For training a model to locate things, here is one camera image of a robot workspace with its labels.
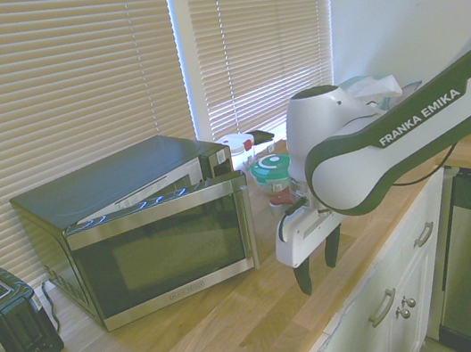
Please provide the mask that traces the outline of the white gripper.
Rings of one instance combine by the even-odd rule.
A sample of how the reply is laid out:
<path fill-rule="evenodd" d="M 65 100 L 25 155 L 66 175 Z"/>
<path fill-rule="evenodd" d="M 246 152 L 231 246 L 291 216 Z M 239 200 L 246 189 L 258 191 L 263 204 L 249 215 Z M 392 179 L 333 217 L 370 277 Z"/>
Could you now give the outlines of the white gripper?
<path fill-rule="evenodd" d="M 276 257 L 293 267 L 301 292 L 313 292 L 309 255 L 325 240 L 326 265 L 334 268 L 340 242 L 340 214 L 330 209 L 317 209 L 297 201 L 287 209 L 276 232 Z"/>

